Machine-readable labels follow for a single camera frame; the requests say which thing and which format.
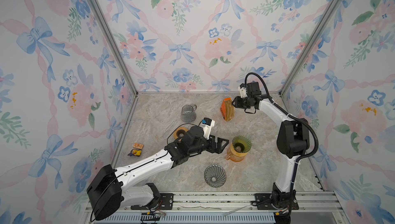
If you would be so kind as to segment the green glass dripper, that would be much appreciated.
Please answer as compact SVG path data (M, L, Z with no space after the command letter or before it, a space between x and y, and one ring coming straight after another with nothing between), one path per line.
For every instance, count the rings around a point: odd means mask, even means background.
M250 139L245 136L236 136L232 140L232 147L238 153L248 153L252 148Z

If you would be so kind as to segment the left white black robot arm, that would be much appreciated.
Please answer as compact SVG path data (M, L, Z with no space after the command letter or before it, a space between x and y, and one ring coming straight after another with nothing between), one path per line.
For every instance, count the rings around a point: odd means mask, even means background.
M202 152L221 154L228 139L215 137L206 126L193 126L153 156L127 166L102 167L86 192L92 207L90 220L101 221L118 209L152 211L160 206L161 193L153 183L137 186L143 180L170 170Z

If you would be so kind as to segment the orange glass carafe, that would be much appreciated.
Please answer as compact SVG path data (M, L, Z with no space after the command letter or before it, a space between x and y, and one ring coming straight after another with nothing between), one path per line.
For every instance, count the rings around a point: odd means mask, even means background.
M239 153L239 152L233 150L231 147L227 150L225 159L231 160L233 162L241 162L242 160L245 159L246 156L247 156L247 153Z

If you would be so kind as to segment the orange coffee filter packet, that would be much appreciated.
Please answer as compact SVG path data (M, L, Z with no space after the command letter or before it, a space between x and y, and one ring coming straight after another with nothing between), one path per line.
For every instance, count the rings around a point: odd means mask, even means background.
M220 111L225 122L231 121L234 118L235 107L232 105L232 99L230 97L223 100Z

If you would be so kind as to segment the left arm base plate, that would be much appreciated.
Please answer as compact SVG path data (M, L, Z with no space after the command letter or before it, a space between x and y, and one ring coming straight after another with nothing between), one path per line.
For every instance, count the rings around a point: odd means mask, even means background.
M133 205L131 210L172 210L173 208L173 193L159 193L146 205Z

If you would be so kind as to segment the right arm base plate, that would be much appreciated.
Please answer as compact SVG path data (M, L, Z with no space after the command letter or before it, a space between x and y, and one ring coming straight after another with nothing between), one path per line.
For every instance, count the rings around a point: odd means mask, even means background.
M275 205L271 193L256 193L254 198L251 204L258 210L285 211L289 207L288 200L281 200L278 205Z

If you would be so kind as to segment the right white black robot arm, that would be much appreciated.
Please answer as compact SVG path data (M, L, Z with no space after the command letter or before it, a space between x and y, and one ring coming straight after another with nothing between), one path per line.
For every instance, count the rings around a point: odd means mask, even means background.
M309 130L300 121L274 102L269 95L262 94L259 83L244 83L238 87L240 95L232 105L245 111L254 108L271 118L279 127L277 148L282 154L280 170L271 193L271 204L276 209L290 209L294 198L294 183L299 162L310 146Z

